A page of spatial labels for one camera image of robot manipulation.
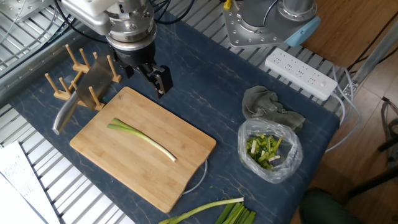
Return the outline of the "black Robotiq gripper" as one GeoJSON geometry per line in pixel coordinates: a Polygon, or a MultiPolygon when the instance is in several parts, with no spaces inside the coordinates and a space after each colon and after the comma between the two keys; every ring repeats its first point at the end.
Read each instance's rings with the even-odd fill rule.
{"type": "Polygon", "coordinates": [[[131,65],[139,65],[138,71],[154,87],[158,99],[161,99],[173,87],[169,67],[155,64],[155,42],[139,50],[113,49],[118,59],[125,63],[122,63],[120,67],[124,70],[127,78],[134,75],[134,69],[131,65]]]}

